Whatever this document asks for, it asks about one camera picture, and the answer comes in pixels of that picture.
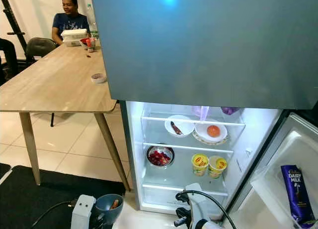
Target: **black rug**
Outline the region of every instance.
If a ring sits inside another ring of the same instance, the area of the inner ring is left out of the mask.
[[[32,169],[16,166],[0,185],[0,229],[29,229],[49,207],[71,201],[81,194],[96,199],[104,194],[123,195],[123,183],[40,170],[41,186]],[[67,204],[53,209],[35,229],[70,229],[73,208]]]
[[[0,163],[0,178],[2,178],[5,173],[10,170],[11,166],[5,163]]]

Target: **instant noodle cup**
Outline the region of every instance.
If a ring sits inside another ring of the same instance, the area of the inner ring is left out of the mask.
[[[211,156],[209,158],[209,176],[211,178],[219,178],[224,169],[227,167],[227,162],[225,159],[218,156]]]
[[[202,153],[196,153],[191,161],[193,173],[196,176],[203,176],[209,164],[208,157]]]

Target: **purple wrapper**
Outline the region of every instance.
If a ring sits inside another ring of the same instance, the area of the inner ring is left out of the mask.
[[[292,217],[302,228],[310,228],[315,217],[310,206],[303,174],[296,165],[281,166]]]
[[[232,115],[239,110],[239,107],[221,107],[224,114]]]

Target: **freezer door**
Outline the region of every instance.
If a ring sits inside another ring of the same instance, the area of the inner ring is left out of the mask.
[[[231,208],[242,228],[273,228],[273,221],[278,224],[276,228],[293,228],[297,224],[291,217],[282,165],[301,169],[312,210],[318,218],[318,128],[292,113]]]
[[[93,0],[114,99],[312,109],[318,0]]]

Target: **white tiled floor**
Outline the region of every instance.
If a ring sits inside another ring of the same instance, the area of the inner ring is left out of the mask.
[[[132,178],[119,105],[105,114],[119,151],[128,182]],[[121,181],[93,114],[31,114],[39,167],[45,170]],[[18,113],[0,113],[0,162],[30,166]],[[126,193],[115,229],[174,228],[176,216],[136,211],[135,196]]]

